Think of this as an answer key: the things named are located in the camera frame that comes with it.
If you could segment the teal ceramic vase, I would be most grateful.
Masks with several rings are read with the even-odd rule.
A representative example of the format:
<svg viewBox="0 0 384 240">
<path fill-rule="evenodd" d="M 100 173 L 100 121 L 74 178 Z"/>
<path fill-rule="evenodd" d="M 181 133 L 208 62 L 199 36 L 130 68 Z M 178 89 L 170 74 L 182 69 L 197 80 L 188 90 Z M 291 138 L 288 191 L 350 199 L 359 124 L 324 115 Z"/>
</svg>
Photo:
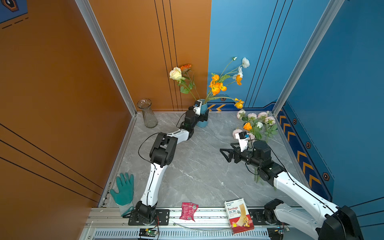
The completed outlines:
<svg viewBox="0 0 384 240">
<path fill-rule="evenodd" d="M 204 99 L 199 99 L 198 101 L 201 104 L 200 104 L 200 120 L 197 123 L 197 126 L 199 128 L 205 128 L 208 125 L 208 115 L 209 115 L 208 104 L 205 102 Z"/>
</svg>

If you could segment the pink carnation spray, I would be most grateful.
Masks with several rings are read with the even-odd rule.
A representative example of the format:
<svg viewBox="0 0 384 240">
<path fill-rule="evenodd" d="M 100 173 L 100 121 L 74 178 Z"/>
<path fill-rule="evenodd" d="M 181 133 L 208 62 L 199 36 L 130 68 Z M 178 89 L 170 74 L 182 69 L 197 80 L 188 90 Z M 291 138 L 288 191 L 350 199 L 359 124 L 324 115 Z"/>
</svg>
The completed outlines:
<svg viewBox="0 0 384 240">
<path fill-rule="evenodd" d="M 233 131 L 233 137 L 238 141 L 241 152 L 252 148 L 252 143 L 256 140 L 252 134 L 247 133 L 246 131 L 242 131 L 240 129 L 236 129 Z M 257 173 L 257 170 L 255 169 L 251 171 L 248 167 L 248 164 L 246 164 L 246 168 L 249 170 L 250 173 L 254 175 L 254 181 L 256 183 L 262 184 L 261 178 Z"/>
</svg>

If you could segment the pink rose spray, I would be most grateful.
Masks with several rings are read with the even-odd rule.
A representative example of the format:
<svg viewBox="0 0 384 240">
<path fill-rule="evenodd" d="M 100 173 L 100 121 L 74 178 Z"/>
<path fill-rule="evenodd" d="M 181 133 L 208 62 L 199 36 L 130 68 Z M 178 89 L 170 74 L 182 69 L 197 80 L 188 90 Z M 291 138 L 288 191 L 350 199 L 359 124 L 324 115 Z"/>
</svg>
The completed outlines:
<svg viewBox="0 0 384 240">
<path fill-rule="evenodd" d="M 256 140 L 267 142 L 269 138 L 272 138 L 278 133 L 276 120 L 269 111 L 260 112 L 258 114 L 247 114 L 245 110 L 240 110 L 237 112 L 237 118 L 242 120 L 244 124 L 246 122 L 252 124 L 253 130 L 251 132 L 246 132 L 252 134 Z"/>
</svg>

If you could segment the white rose flower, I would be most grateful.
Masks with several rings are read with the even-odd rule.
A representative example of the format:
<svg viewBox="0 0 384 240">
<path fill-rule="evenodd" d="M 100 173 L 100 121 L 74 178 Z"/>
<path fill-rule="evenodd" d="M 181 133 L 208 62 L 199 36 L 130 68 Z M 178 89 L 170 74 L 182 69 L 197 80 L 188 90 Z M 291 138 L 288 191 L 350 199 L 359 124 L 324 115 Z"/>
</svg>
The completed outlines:
<svg viewBox="0 0 384 240">
<path fill-rule="evenodd" d="M 181 69 L 179 67 L 174 67 L 170 71 L 169 77 L 170 77 L 170 79 L 174 80 L 177 83 L 177 85 L 179 86 L 179 80 L 182 79 L 182 71 L 181 71 Z"/>
</svg>

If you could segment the orange gerbera flower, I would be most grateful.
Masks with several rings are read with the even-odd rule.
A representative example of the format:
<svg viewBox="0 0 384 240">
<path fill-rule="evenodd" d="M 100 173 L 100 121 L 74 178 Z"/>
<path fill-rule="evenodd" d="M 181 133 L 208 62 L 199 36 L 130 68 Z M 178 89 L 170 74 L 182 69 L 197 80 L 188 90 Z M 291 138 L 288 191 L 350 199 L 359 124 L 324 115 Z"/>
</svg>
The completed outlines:
<svg viewBox="0 0 384 240">
<path fill-rule="evenodd" d="M 179 86 L 181 87 L 181 93 L 191 94 L 195 100 L 200 99 L 200 94 L 197 90 L 195 81 L 195 72 L 192 70 L 191 64 L 185 64 L 180 66 L 182 71 L 182 79 L 179 80 Z"/>
</svg>

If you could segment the white ranunculus spray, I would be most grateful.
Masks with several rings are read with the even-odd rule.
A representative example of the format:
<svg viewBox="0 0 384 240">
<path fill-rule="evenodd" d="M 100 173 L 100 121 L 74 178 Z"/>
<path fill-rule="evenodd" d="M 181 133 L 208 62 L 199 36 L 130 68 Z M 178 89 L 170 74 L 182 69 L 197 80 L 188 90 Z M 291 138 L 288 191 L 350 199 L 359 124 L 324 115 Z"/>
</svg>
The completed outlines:
<svg viewBox="0 0 384 240">
<path fill-rule="evenodd" d="M 238 86 L 242 85 L 244 78 L 244 69 L 250 66 L 250 61 L 247 58 L 243 58 L 240 62 L 240 65 L 234 68 L 233 70 L 228 70 L 228 67 L 237 60 L 238 57 L 233 57 L 231 61 L 227 64 L 225 69 L 217 74 L 220 76 L 220 82 L 228 88 L 228 86 L 236 84 Z"/>
</svg>

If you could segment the clear ribbed glass vase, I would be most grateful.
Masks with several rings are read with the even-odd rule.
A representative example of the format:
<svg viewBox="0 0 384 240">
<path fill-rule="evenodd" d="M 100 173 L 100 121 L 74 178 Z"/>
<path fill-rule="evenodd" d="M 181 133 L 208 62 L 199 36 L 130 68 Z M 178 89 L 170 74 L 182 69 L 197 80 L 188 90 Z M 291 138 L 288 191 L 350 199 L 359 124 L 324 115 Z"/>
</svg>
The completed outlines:
<svg viewBox="0 0 384 240">
<path fill-rule="evenodd" d="M 142 111 L 144 124 L 147 128 L 154 128 L 158 125 L 158 120 L 152 110 L 152 101 L 149 99 L 139 100 L 137 107 Z"/>
</svg>

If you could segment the yellow orange poppy spray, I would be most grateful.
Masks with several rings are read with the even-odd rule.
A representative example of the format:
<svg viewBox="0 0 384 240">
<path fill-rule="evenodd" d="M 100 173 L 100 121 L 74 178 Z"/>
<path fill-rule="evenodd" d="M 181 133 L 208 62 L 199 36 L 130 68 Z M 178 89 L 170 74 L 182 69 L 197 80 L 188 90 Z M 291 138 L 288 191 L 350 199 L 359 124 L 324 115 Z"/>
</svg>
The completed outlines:
<svg viewBox="0 0 384 240">
<path fill-rule="evenodd" d="M 207 97 L 205 98 L 205 103 L 219 99 L 220 97 L 218 97 L 218 94 L 227 90 L 227 87 L 220 82 L 220 76 L 217 74 L 212 75 L 212 80 L 209 85 L 209 88 L 211 90 L 208 92 Z"/>
</svg>

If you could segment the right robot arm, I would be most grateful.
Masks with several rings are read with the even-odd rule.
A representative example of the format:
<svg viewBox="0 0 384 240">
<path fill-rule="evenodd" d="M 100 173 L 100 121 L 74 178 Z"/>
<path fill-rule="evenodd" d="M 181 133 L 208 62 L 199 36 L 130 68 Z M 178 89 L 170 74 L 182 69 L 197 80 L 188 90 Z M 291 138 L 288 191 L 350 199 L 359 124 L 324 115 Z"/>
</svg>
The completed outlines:
<svg viewBox="0 0 384 240">
<path fill-rule="evenodd" d="M 272 160 L 274 151 L 264 141 L 253 142 L 248 150 L 247 140 L 220 149 L 227 162 L 245 162 L 254 166 L 258 175 L 276 189 L 284 192 L 306 213 L 274 199 L 264 206 L 265 221 L 270 225 L 288 224 L 314 240 L 362 240 L 364 238 L 356 213 L 349 207 L 339 207 L 322 198 L 297 181 L 283 166 Z"/>
</svg>

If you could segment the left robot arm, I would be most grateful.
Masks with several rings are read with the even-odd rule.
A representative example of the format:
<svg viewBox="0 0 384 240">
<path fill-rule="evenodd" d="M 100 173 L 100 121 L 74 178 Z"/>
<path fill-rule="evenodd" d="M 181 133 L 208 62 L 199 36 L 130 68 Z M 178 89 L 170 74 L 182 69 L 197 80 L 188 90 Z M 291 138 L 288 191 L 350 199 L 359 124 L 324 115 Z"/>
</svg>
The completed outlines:
<svg viewBox="0 0 384 240">
<path fill-rule="evenodd" d="M 180 127 L 172 133 L 157 133 L 150 150 L 151 170 L 146 188 L 141 199 L 137 202 L 131 218 L 144 225 L 158 223 L 156 208 L 158 194 L 163 176 L 172 163 L 177 144 L 189 140 L 194 134 L 194 128 L 199 122 L 208 120 L 209 110 L 200 113 L 196 107 L 190 107 L 184 115 Z"/>
</svg>

